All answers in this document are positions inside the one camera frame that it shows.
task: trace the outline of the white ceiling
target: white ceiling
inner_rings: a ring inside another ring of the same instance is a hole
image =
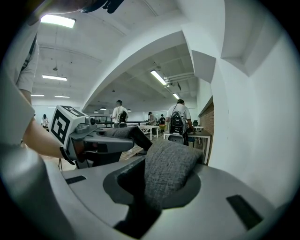
[[[70,96],[83,101],[105,67],[114,44],[128,35],[137,23],[177,9],[175,0],[125,0],[114,14],[99,9],[89,14],[64,14],[76,19],[74,28],[41,23],[37,42],[40,56],[33,93]],[[67,78],[46,80],[42,74]]]
[[[187,44],[159,52],[121,74],[95,97],[90,104],[90,109],[91,106],[95,109],[100,107],[112,109],[118,99],[122,100],[127,108],[130,108],[130,105],[137,102],[173,99],[172,93],[177,93],[180,98],[195,98],[197,78],[182,77],[178,82],[181,90],[177,83],[174,83],[174,86],[170,86],[167,90],[150,73],[151,70],[157,70],[161,76],[165,77],[184,73],[194,74]]]

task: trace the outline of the fluorescent light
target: fluorescent light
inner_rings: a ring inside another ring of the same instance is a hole
[[[47,78],[47,79],[54,79],[54,80],[61,80],[61,81],[66,81],[67,78],[66,77],[55,77],[55,76],[48,76],[48,75],[42,75],[43,78]]]
[[[42,17],[41,23],[52,23],[68,28],[73,28],[75,24],[75,19],[47,14]]]
[[[176,99],[179,99],[176,93],[173,93],[173,96],[176,97]]]
[[[152,70],[151,74],[153,76],[155,76],[157,78],[157,80],[159,80],[163,85],[167,85],[167,83],[164,81],[164,79],[155,70]]]
[[[68,96],[57,96],[55,95],[56,98],[69,98]]]

